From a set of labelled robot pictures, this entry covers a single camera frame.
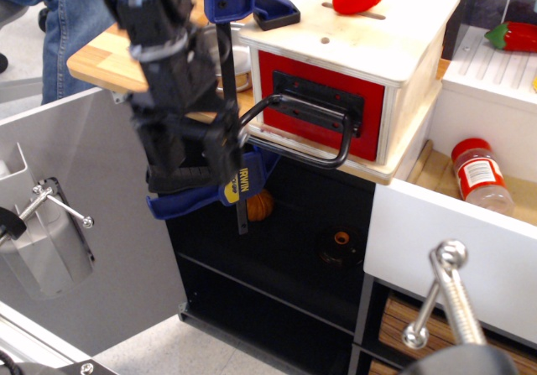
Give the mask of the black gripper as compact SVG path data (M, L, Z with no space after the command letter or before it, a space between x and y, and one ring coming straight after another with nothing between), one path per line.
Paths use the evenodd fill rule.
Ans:
M207 186L210 172L217 184L229 183L242 167L245 132L217 93L210 53L134 51L132 56L149 86L129 97L148 158L149 190L173 194ZM213 121L218 115L223 121Z

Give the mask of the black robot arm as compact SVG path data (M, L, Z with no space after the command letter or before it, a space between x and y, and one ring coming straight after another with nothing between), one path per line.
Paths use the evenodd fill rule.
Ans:
M104 0L147 91L128 97L148 160L150 191L170 194L226 185L242 164L238 108L217 92L205 35L190 20L191 0Z

